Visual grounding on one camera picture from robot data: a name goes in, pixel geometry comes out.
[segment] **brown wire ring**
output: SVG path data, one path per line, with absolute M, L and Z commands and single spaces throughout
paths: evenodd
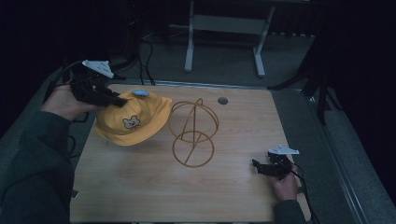
M 192 107 L 192 109 L 191 109 L 191 111 L 190 111 L 190 114 L 188 115 L 188 118 L 187 118 L 186 122 L 184 123 L 183 132 L 180 133 L 180 134 L 176 134 L 175 131 L 172 129 L 172 125 L 171 125 L 171 123 L 172 123 L 172 121 L 171 121 L 171 120 L 172 120 L 172 115 L 173 115 L 173 113 L 174 113 L 177 109 L 181 108 L 181 107 L 184 106 L 184 105 L 193 105 L 193 107 Z M 216 130 L 215 130 L 210 136 L 208 136 L 207 134 L 204 134 L 204 135 L 207 137 L 207 139 L 204 139 L 204 140 L 200 140 L 200 141 L 196 141 L 196 142 L 195 142 L 194 139 L 193 139 L 192 141 L 183 139 L 183 135 L 184 135 L 184 133 L 191 133 L 191 131 L 185 132 L 185 130 L 186 130 L 187 123 L 188 123 L 188 121 L 189 121 L 189 119 L 190 119 L 190 117 L 191 117 L 191 113 L 194 112 L 194 111 L 196 111 L 196 107 L 197 107 L 197 106 L 199 106 L 200 108 L 202 108 L 204 111 L 207 112 L 207 114 L 210 115 L 210 117 L 213 119 L 213 121 L 214 121 L 215 124 L 216 124 Z M 194 144 L 200 143 L 200 142 L 204 142 L 204 141 L 206 141 L 206 140 L 212 138 L 212 137 L 216 134 L 216 132 L 219 130 L 219 118 L 218 118 L 217 114 L 216 114 L 211 108 L 209 108 L 209 107 L 203 105 L 203 99 L 202 99 L 202 98 L 198 99 L 196 103 L 188 102 L 188 101 L 181 101 L 181 102 L 178 102 L 178 103 L 174 104 L 174 105 L 172 106 L 172 109 L 171 109 L 171 114 L 170 114 L 170 116 L 169 116 L 168 124 L 169 124 L 169 129 L 170 129 L 171 133 L 172 133 L 176 138 L 178 138 L 178 139 L 180 139 L 180 140 L 182 140 L 182 141 L 184 141 L 184 142 L 194 143 Z M 194 133 L 194 132 L 198 132 L 198 131 L 195 131 L 195 125 L 194 125 L 194 127 L 193 127 L 193 131 L 192 131 L 192 132 L 193 132 L 193 133 Z
M 212 139 L 210 139 L 209 136 L 207 136 L 207 134 L 205 134 L 205 133 L 202 133 L 202 132 L 199 132 L 199 131 L 196 131 L 196 132 L 199 133 L 200 135 L 206 136 L 207 139 L 210 141 L 210 144 L 212 144 L 212 154 L 210 155 L 209 159 L 207 159 L 207 161 L 205 161 L 205 162 L 203 162 L 203 163 L 201 163 L 201 164 L 198 164 L 198 165 L 188 165 L 188 164 L 187 164 L 187 162 L 188 162 L 188 160 L 189 160 L 189 158 L 190 158 L 190 155 L 191 155 L 192 152 L 195 150 L 196 143 L 198 143 L 198 142 L 196 142 L 195 144 L 193 144 L 192 149 L 191 149 L 191 151 L 190 151 L 190 154 L 189 154 L 189 156 L 187 157 L 187 159 L 186 159 L 184 162 L 181 161 L 181 160 L 177 157 L 176 152 L 175 152 L 175 144 L 176 144 L 176 141 L 177 141 L 177 140 L 182 140 L 182 139 L 178 138 L 178 136 L 177 136 L 177 138 L 175 138 L 175 141 L 174 141 L 174 143 L 173 143 L 173 145 L 172 145 L 172 152 L 173 152 L 173 154 L 174 154 L 175 159 L 176 159 L 179 163 L 181 163 L 182 165 L 187 166 L 187 167 L 191 167 L 191 168 L 196 168 L 196 167 L 201 167 L 201 166 L 206 165 L 208 162 L 210 162 L 210 161 L 212 160 L 213 155 L 215 154 L 215 145 L 213 144 Z

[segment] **person's arm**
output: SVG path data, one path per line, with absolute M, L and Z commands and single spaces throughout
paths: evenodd
M 289 173 L 282 180 L 276 176 L 267 176 L 271 182 L 276 197 L 280 203 L 274 207 L 276 224 L 305 224 L 304 213 L 300 204 L 297 202 L 297 180 L 293 173 Z
M 67 151 L 71 120 L 95 109 L 69 86 L 54 90 L 33 114 L 0 183 L 0 223 L 69 223 L 74 169 Z

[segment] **hat brim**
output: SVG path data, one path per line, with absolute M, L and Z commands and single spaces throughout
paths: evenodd
M 108 133 L 101 130 L 98 125 L 96 125 L 96 122 L 93 125 L 93 130 L 99 135 L 103 136 L 105 139 L 119 146 L 126 147 L 141 143 L 157 133 L 168 121 L 172 107 L 172 100 L 166 97 L 162 98 L 163 101 L 160 106 L 158 106 L 151 121 L 148 124 L 140 127 L 136 132 L 123 135 Z

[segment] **white metal frame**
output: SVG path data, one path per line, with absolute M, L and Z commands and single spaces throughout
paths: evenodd
M 264 66 L 262 64 L 262 46 L 268 34 L 268 28 L 274 15 L 275 7 L 271 7 L 266 20 L 242 19 L 217 17 L 194 14 L 194 1 L 190 0 L 190 25 L 189 25 L 189 45 L 187 46 L 186 63 L 184 70 L 192 70 L 192 58 L 194 52 L 193 34 L 194 30 L 207 30 L 218 32 L 231 32 L 240 34 L 260 35 L 257 47 L 253 48 L 253 56 L 256 62 L 257 75 L 264 77 Z

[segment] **gray floor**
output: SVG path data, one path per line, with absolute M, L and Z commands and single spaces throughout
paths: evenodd
M 267 37 L 262 53 L 266 77 L 259 78 L 249 46 L 255 41 L 253 37 L 244 36 L 246 41 L 241 45 L 226 45 L 222 43 L 225 35 L 212 39 L 206 34 L 198 36 L 190 73 L 184 72 L 187 49 L 184 34 L 175 35 L 168 43 L 155 35 L 145 38 L 154 49 L 148 68 L 157 85 L 226 85 L 265 89 L 294 76 L 313 41 L 313 38 L 296 36 Z M 149 45 L 142 45 L 141 55 L 145 62 Z M 110 83 L 139 84 L 137 66 L 119 75 L 127 77 L 127 80 L 112 80 Z M 327 125 L 320 125 L 315 115 L 315 98 L 307 99 L 299 92 L 303 85 L 304 80 L 283 91 L 273 91 L 273 95 L 289 145 L 301 151 L 294 159 L 304 168 L 309 198 L 320 223 L 394 223 L 395 207 L 380 184 L 347 116 L 330 104 L 332 110 L 325 113 Z M 31 113 L 40 107 L 46 87 L 44 83 L 1 139 L 1 147 L 16 146 L 18 138 L 15 136 L 20 134 Z M 88 123 L 72 124 L 70 133 L 77 139 L 76 153 L 82 150 L 93 119 L 94 114 L 91 114 Z M 73 163 L 77 165 L 78 158 L 73 159 Z

